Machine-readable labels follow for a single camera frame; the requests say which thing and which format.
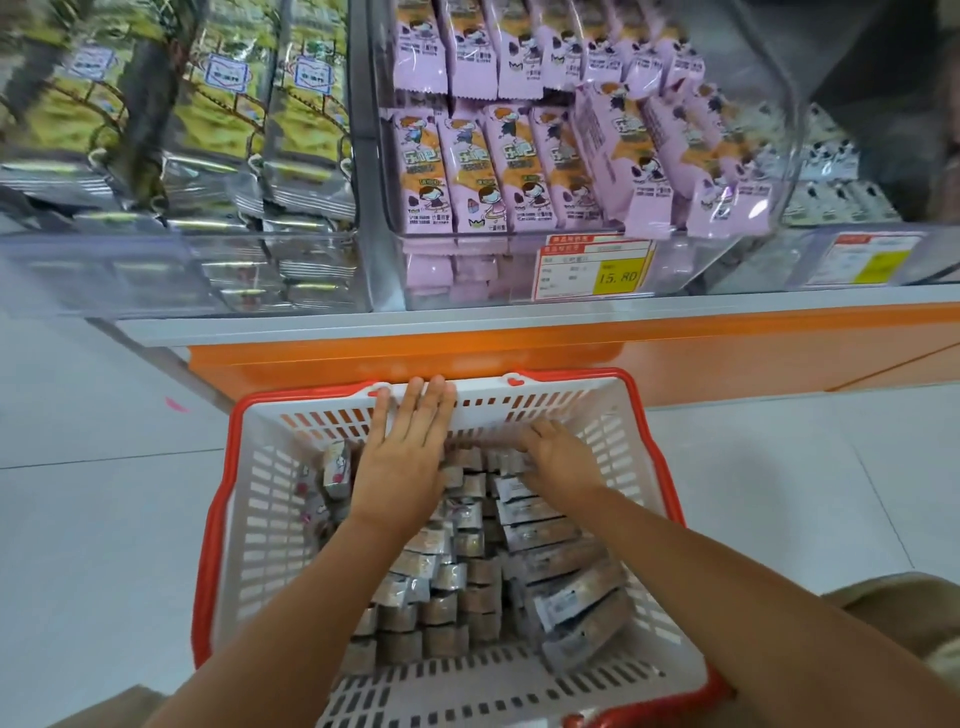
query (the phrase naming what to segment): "snack bar wrapper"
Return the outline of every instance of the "snack bar wrapper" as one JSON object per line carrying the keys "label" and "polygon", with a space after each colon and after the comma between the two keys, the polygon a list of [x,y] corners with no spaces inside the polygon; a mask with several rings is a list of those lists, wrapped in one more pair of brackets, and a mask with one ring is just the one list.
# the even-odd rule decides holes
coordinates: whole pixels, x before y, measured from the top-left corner
{"label": "snack bar wrapper", "polygon": [[424,109],[400,110],[393,118],[408,234],[453,232],[437,117]]}
{"label": "snack bar wrapper", "polygon": [[262,167],[277,205],[352,222],[347,14],[347,0],[284,4]]}
{"label": "snack bar wrapper", "polygon": [[619,84],[623,61],[613,47],[601,0],[571,0],[570,7],[583,51],[583,80]]}
{"label": "snack bar wrapper", "polygon": [[446,57],[430,0],[395,0],[394,88],[446,93]]}
{"label": "snack bar wrapper", "polygon": [[684,198],[684,223],[693,237],[726,237],[732,232],[736,202],[733,185],[703,134],[686,121],[682,106],[671,107],[659,97],[643,104],[643,115],[657,143],[667,178]]}
{"label": "snack bar wrapper", "polygon": [[440,0],[450,95],[461,99],[496,98],[496,54],[480,0]]}
{"label": "snack bar wrapper", "polygon": [[520,104],[494,104],[487,107],[484,124],[511,230],[550,231],[557,227],[557,216],[527,110]]}
{"label": "snack bar wrapper", "polygon": [[724,121],[726,101],[712,84],[699,84],[684,99],[687,118],[700,130],[717,156],[724,177],[735,184],[731,212],[732,234],[765,235],[770,231],[773,185],[765,180],[756,160]]}
{"label": "snack bar wrapper", "polygon": [[0,184],[54,205],[147,205],[180,74],[197,25],[194,0],[94,0],[21,123],[8,129]]}
{"label": "snack bar wrapper", "polygon": [[690,45],[686,29],[669,16],[660,0],[639,0],[643,17],[650,26],[654,49],[663,61],[663,89],[680,90],[704,79],[707,67]]}
{"label": "snack bar wrapper", "polygon": [[543,52],[544,88],[572,91],[580,83],[583,46],[566,0],[530,0],[537,44]]}
{"label": "snack bar wrapper", "polygon": [[484,0],[484,11],[497,55],[497,95],[501,99],[542,98],[543,52],[523,0]]}
{"label": "snack bar wrapper", "polygon": [[602,227],[603,212],[593,196],[593,180],[580,157],[569,112],[561,107],[535,107],[530,113],[560,227],[566,230]]}
{"label": "snack bar wrapper", "polygon": [[575,103],[574,130],[593,160],[594,188],[608,219],[623,223],[631,237],[670,237],[673,188],[637,101],[622,84],[584,84]]}
{"label": "snack bar wrapper", "polygon": [[623,78],[632,99],[660,93],[663,60],[654,51],[650,26],[636,0],[605,0],[607,22],[616,38],[613,48],[623,63]]}
{"label": "snack bar wrapper", "polygon": [[263,215],[250,162],[263,151],[279,20],[279,0],[207,3],[163,139],[168,211]]}
{"label": "snack bar wrapper", "polygon": [[437,122],[457,232],[507,231],[507,206],[493,172],[480,117],[454,111]]}

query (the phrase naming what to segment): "cartoon character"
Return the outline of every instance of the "cartoon character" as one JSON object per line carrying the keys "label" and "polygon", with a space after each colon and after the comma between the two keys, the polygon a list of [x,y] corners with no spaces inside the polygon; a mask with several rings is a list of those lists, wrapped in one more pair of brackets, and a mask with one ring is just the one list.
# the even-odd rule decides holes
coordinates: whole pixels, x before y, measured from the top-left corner
{"label": "cartoon character", "polygon": [[493,117],[501,122],[500,136],[516,136],[516,121],[520,115],[513,109],[500,107],[493,112]]}
{"label": "cartoon character", "polygon": [[426,127],[426,119],[420,116],[404,116],[400,119],[400,128],[405,129],[407,135],[403,141],[409,141],[417,146],[423,140],[423,129]]}
{"label": "cartoon character", "polygon": [[539,182],[527,182],[523,185],[523,195],[533,207],[543,207],[550,204],[546,199],[546,190]]}
{"label": "cartoon character", "polygon": [[420,188],[420,199],[426,202],[431,210],[440,210],[446,207],[444,191],[433,184]]}
{"label": "cartoon character", "polygon": [[487,210],[488,220],[496,220],[507,214],[507,206],[503,204],[500,190],[492,184],[481,187],[478,194],[480,196],[480,202],[490,206],[490,209]]}
{"label": "cartoon character", "polygon": [[464,40],[468,45],[472,45],[477,48],[483,48],[484,46],[490,44],[490,42],[487,40],[487,31],[485,31],[483,28],[467,28],[464,30]]}
{"label": "cartoon character", "polygon": [[644,155],[636,161],[633,168],[634,178],[641,184],[645,182],[663,182],[663,168],[660,166],[660,160]]}

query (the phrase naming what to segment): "tiled floor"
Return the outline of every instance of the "tiled floor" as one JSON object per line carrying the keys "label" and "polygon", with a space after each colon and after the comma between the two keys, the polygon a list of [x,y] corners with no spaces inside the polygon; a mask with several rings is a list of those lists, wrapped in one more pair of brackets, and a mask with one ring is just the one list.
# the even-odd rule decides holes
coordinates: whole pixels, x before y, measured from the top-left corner
{"label": "tiled floor", "polygon": [[[0,389],[9,728],[41,728],[136,683],[169,692],[190,673],[226,433],[222,413],[112,342],[70,326],[44,335],[0,364],[16,373],[0,380],[17,382]],[[50,362],[62,337],[81,342],[72,373]],[[650,421],[690,526],[808,589],[911,564],[960,580],[960,385],[670,408]]]}

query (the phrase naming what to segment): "white plastic basket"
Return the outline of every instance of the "white plastic basket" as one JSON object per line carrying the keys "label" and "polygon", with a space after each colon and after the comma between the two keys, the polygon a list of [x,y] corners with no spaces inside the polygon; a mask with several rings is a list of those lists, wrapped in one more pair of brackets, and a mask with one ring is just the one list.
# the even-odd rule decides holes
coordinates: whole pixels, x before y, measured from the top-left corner
{"label": "white plastic basket", "polygon": [[[450,442],[502,442],[511,428],[547,415],[566,423],[596,454],[612,488],[677,522],[680,503],[633,380],[619,370],[509,374],[456,382]],[[228,640],[313,557],[293,495],[300,462],[335,440],[369,432],[369,382],[256,395],[230,417],[224,481],[207,516],[194,605],[197,666]],[[406,385],[389,385],[402,398]],[[346,678],[333,691],[322,728],[417,728],[436,724],[559,724],[582,714],[594,725],[703,704],[724,685],[703,655],[635,579],[635,625],[587,669],[556,677],[521,643],[466,658],[391,667]]]}

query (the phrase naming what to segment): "purple snack packet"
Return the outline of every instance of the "purple snack packet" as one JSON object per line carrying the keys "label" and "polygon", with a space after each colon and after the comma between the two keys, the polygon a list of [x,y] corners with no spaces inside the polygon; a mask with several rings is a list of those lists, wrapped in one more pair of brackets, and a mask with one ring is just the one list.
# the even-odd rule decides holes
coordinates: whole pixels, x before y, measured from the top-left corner
{"label": "purple snack packet", "polygon": [[496,49],[500,98],[542,98],[543,52],[523,0],[484,0],[484,10]]}
{"label": "purple snack packet", "polygon": [[457,232],[507,231],[507,206],[490,161],[479,116],[458,105],[438,120]]}
{"label": "purple snack packet", "polygon": [[527,107],[494,104],[484,113],[493,169],[507,203],[507,223],[514,232],[550,231],[557,216],[537,157]]}
{"label": "purple snack packet", "polygon": [[670,237],[673,189],[660,167],[653,139],[638,104],[622,84],[577,88],[574,131],[607,217],[623,223],[632,237]]}
{"label": "purple snack packet", "polygon": [[430,0],[395,0],[394,88],[446,93],[446,58]]}
{"label": "purple snack packet", "polygon": [[453,232],[436,117],[429,109],[403,109],[394,114],[393,127],[404,231]]}
{"label": "purple snack packet", "polygon": [[686,121],[682,106],[671,106],[657,96],[640,103],[667,178],[687,202],[682,207],[687,233],[706,238],[729,236],[735,203],[732,181],[703,134]]}
{"label": "purple snack packet", "polygon": [[580,83],[583,48],[566,0],[530,0],[537,43],[543,52],[544,88],[572,91]]}
{"label": "purple snack packet", "polygon": [[593,180],[580,157],[569,111],[561,107],[536,107],[530,115],[560,227],[567,230],[602,227],[603,213],[593,196]]}
{"label": "purple snack packet", "polygon": [[620,83],[623,63],[613,47],[600,0],[572,0],[570,7],[583,47],[583,80],[599,84]]}
{"label": "purple snack packet", "polygon": [[444,255],[407,255],[407,288],[453,285],[453,266]]}
{"label": "purple snack packet", "polygon": [[607,22],[616,38],[613,48],[623,62],[623,78],[628,96],[645,99],[660,93],[663,61],[654,52],[650,27],[643,19],[636,0],[604,0]]}
{"label": "purple snack packet", "polygon": [[440,0],[450,95],[496,98],[496,55],[479,0]]}

